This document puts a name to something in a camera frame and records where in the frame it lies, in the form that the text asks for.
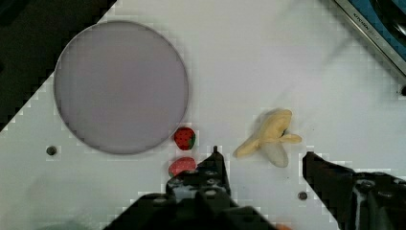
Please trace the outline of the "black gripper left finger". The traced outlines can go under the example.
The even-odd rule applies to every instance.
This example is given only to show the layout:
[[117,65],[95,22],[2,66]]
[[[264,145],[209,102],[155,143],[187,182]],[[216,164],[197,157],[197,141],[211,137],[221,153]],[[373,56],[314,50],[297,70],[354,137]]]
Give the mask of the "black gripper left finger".
[[214,150],[194,170],[171,178],[163,194],[143,195],[104,230],[276,230],[251,206],[239,206],[223,155]]

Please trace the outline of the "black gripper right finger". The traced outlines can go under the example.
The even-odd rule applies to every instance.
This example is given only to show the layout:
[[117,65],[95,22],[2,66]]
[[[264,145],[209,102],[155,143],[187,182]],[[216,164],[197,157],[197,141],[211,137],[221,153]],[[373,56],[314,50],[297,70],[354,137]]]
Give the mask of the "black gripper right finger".
[[355,172],[314,152],[303,158],[303,177],[340,230],[406,230],[406,184],[384,172]]

